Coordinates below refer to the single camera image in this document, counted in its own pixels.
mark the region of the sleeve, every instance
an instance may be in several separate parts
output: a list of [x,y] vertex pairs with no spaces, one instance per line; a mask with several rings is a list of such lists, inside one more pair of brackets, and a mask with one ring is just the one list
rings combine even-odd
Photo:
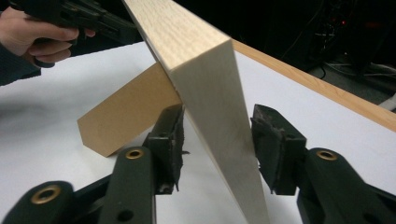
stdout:
[[0,45],[0,86],[23,78],[36,77],[40,74],[39,68]]

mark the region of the white surface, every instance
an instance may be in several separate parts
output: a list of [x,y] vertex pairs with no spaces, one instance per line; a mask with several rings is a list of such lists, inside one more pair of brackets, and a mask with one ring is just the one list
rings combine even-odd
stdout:
[[[396,133],[236,53],[252,115],[254,104],[279,111],[308,139],[307,147],[341,153],[363,179],[396,194]],[[144,43],[79,56],[43,69],[41,77],[0,88],[0,219],[28,189],[65,180],[75,189],[112,172],[115,157],[84,147],[77,119],[154,63]],[[180,192],[157,196],[165,223],[244,223],[232,196],[187,117]],[[145,133],[132,142],[139,146]],[[302,223],[296,198],[265,188],[272,223]]]

